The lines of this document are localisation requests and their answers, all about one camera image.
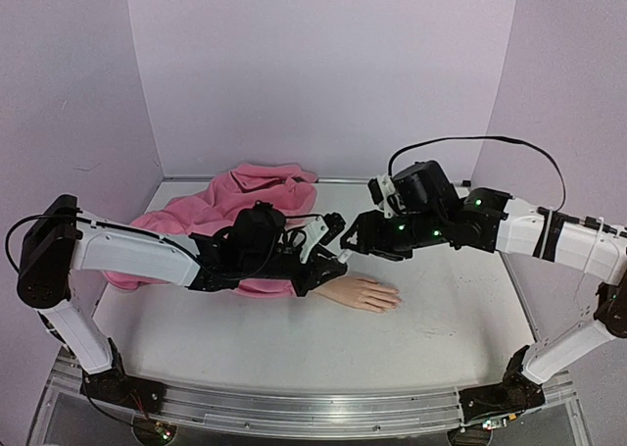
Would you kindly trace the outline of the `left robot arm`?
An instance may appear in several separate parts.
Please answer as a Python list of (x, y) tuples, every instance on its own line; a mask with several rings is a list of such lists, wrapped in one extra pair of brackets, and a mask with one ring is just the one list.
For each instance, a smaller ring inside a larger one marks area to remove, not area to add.
[(71, 195), (22, 220), (17, 293), (74, 354), (85, 377), (114, 404), (132, 383), (121, 354), (84, 311), (77, 284), (119, 273), (192, 291), (233, 290), (250, 279), (287, 281), (299, 297), (346, 273), (327, 246), (346, 223), (338, 213), (287, 216), (266, 202), (211, 235), (158, 233), (86, 216)]

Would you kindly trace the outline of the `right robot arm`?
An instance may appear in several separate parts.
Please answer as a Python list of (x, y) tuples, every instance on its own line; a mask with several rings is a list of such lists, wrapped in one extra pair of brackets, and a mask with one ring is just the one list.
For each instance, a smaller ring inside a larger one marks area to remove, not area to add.
[(345, 253), (390, 261), (449, 245), (498, 253), (513, 264), (546, 329), (515, 374), (542, 384), (593, 350), (626, 336), (626, 229), (577, 218), (486, 187), (459, 195), (440, 165), (419, 162), (373, 178), (374, 210), (341, 238)]

